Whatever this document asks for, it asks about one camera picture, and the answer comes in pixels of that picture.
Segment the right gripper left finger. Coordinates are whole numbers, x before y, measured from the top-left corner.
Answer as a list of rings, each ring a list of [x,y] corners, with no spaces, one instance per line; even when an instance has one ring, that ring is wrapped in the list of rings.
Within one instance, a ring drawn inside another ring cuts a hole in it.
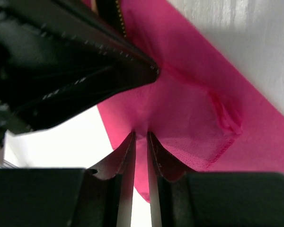
[[[90,168],[0,169],[0,227],[128,227],[134,132]]]

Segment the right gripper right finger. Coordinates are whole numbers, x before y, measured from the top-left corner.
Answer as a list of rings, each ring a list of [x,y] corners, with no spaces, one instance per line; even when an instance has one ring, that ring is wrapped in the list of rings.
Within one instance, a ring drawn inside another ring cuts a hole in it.
[[[284,227],[284,174],[198,172],[147,134],[154,227]]]

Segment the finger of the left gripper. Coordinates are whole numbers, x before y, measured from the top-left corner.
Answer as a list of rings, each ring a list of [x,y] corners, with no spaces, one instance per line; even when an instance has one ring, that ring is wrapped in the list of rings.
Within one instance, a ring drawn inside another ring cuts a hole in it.
[[[80,0],[0,0],[0,128],[55,127],[156,81],[156,62]]]

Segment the gold knife green handle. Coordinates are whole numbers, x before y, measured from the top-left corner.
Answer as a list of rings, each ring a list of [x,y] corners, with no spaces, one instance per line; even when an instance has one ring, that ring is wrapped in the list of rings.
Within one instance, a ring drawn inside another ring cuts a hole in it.
[[[92,11],[114,28],[123,37],[127,37],[119,0],[91,0]]]

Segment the pink paper napkin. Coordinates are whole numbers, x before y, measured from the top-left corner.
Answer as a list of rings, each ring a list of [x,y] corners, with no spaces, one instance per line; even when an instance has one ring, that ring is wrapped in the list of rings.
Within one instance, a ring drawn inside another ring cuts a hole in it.
[[[113,148],[137,136],[134,186],[150,199],[147,133],[196,171],[284,173],[284,117],[165,0],[120,0],[127,39],[158,80],[98,109]]]

